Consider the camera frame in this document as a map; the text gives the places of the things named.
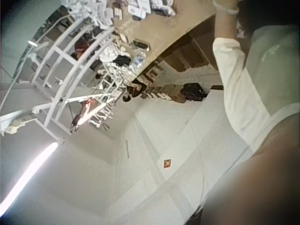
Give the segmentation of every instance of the tube light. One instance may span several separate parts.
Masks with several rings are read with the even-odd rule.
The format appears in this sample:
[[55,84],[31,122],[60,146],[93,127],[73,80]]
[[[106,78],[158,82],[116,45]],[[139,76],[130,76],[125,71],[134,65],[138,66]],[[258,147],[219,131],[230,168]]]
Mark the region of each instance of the tube light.
[[35,47],[38,46],[36,43],[34,43],[34,42],[32,42],[32,41],[28,41],[28,43],[31,44],[31,45],[33,45],[33,46],[35,46]]
[[49,145],[41,154],[34,159],[34,161],[27,168],[25,173],[17,181],[13,189],[9,192],[4,201],[0,204],[0,217],[8,210],[20,192],[24,189],[29,180],[41,167],[41,165],[52,155],[52,153],[57,149],[58,144],[56,142]]
[[98,107],[96,107],[95,109],[93,109],[92,111],[90,111],[89,113],[85,114],[77,123],[77,125],[82,125],[83,123],[85,123],[89,118],[91,118],[93,115],[95,115],[97,112],[99,112],[99,110],[103,109],[108,103],[112,102],[114,99],[111,98],[109,99],[106,103],[102,103],[101,105],[99,105]]

